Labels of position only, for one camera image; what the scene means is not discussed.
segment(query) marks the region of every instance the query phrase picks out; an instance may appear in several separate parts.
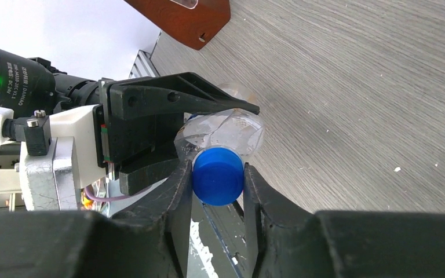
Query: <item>clear plastic bottle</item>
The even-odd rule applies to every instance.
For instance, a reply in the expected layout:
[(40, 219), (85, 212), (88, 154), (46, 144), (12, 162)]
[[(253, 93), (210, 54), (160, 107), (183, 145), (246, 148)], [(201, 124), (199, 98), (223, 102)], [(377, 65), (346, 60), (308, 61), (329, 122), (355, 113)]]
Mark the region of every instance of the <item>clear plastic bottle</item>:
[[(226, 93), (256, 103), (256, 96), (235, 83), (220, 85)], [(190, 119), (175, 137), (181, 160), (194, 162), (195, 195), (214, 206), (234, 202), (243, 191), (244, 163), (263, 143), (262, 119), (242, 109), (229, 109)]]

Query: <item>metal bracket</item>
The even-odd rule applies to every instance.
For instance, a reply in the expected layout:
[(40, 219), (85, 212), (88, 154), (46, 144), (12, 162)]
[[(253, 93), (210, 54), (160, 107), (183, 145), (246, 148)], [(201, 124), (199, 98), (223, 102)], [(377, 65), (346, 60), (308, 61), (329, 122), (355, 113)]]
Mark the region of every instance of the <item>metal bracket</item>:
[(21, 144), (20, 185), (27, 210), (78, 210), (79, 170), (73, 137), (53, 138), (45, 156)]

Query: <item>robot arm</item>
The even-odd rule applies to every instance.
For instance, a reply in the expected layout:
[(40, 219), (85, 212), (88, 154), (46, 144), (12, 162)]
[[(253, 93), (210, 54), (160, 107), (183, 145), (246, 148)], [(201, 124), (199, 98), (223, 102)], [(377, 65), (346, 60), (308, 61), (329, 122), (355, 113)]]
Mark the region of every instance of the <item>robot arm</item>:
[[(184, 112), (230, 108), (259, 112), (192, 73), (95, 82), (0, 50), (0, 144), (22, 142), (27, 207), (53, 210), (0, 214), (0, 244), (18, 250), (0, 247), (0, 277), (186, 277), (198, 201), (174, 136)], [(112, 219), (68, 211), (102, 175), (126, 195), (167, 180)], [(249, 164), (243, 198), (243, 277), (445, 277), (445, 215), (312, 214)]]

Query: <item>gray wood grain table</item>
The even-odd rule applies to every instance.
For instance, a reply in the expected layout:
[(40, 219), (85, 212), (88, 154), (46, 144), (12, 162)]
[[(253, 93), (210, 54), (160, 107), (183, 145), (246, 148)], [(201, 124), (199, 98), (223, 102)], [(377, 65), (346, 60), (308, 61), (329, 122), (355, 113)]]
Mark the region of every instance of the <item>gray wood grain table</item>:
[(152, 61), (259, 95), (274, 188), (311, 211), (445, 212), (445, 0), (231, 7), (204, 49), (163, 34)]

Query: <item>purple cable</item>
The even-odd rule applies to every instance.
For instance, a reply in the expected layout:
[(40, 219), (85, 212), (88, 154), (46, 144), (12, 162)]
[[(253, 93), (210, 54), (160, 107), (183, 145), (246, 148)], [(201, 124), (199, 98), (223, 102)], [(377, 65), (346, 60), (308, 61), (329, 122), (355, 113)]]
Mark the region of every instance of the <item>purple cable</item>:
[(94, 193), (91, 191), (91, 185), (86, 186), (86, 187), (84, 188), (84, 192), (85, 192), (87, 198), (90, 199), (91, 201), (102, 202), (102, 203), (103, 203), (103, 202), (114, 202), (114, 201), (125, 200), (125, 199), (128, 199), (128, 198), (130, 198), (130, 197), (134, 197), (134, 196), (136, 196), (136, 195), (139, 195), (139, 194), (145, 192), (147, 189), (150, 189), (150, 188), (151, 188), (151, 186), (148, 186), (148, 187), (144, 188), (143, 190), (141, 190), (141, 191), (135, 193), (135, 194), (132, 195), (132, 196), (123, 195), (123, 196), (108, 197), (108, 198), (96, 197), (96, 196), (94, 195)]

